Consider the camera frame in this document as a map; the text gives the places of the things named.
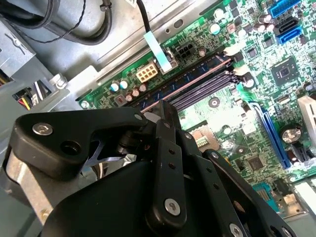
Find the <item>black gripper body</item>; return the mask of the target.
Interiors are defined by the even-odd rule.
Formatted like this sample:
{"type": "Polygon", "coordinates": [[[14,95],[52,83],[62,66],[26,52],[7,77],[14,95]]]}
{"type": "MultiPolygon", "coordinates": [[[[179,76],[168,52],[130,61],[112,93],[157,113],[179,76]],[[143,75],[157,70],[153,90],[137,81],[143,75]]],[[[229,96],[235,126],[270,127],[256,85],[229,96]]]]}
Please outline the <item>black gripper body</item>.
{"type": "MultiPolygon", "coordinates": [[[[210,205],[197,183],[185,178],[187,221],[173,237],[219,237],[210,205]]],[[[130,164],[62,200],[51,212],[43,237],[156,237],[145,215],[153,197],[153,167],[130,164]]]]}

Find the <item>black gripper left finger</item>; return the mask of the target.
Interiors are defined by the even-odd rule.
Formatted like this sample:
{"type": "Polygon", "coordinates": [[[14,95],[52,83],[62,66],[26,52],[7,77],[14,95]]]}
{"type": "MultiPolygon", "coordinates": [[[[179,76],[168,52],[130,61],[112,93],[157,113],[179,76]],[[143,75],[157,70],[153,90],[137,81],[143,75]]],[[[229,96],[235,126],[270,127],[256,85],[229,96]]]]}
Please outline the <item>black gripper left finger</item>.
{"type": "Polygon", "coordinates": [[[44,226],[68,196],[130,164],[149,162],[153,197],[146,222],[153,232],[177,232],[187,221],[187,206],[171,107],[161,101],[148,118],[133,107],[21,116],[4,160],[7,176],[44,226]]]}

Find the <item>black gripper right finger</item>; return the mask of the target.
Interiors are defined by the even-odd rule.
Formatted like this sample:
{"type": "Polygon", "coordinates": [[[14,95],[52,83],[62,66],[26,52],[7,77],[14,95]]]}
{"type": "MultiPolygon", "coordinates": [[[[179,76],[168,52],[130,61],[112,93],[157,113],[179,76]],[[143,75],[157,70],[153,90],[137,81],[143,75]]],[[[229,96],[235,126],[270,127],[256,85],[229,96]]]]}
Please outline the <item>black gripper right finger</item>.
{"type": "Polygon", "coordinates": [[[172,106],[184,158],[187,222],[177,237],[294,237],[290,226],[215,150],[201,153],[181,129],[172,106]]]}

